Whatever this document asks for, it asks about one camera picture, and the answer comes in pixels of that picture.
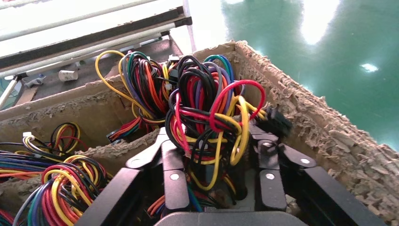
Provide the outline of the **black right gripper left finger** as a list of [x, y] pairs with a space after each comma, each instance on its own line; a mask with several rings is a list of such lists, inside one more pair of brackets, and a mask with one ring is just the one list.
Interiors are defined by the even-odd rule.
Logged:
[[164, 191], [167, 213], [189, 207], [182, 154], [165, 128], [160, 129], [154, 144], [126, 162], [76, 225], [136, 226], [149, 198], [160, 191]]

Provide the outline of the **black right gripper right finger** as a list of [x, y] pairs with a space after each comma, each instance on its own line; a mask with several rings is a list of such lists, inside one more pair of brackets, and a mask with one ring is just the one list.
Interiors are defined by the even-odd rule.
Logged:
[[287, 210], [294, 198], [299, 219], [309, 226], [384, 226], [347, 189], [302, 152], [257, 126], [249, 127], [251, 160], [256, 163], [256, 210]]

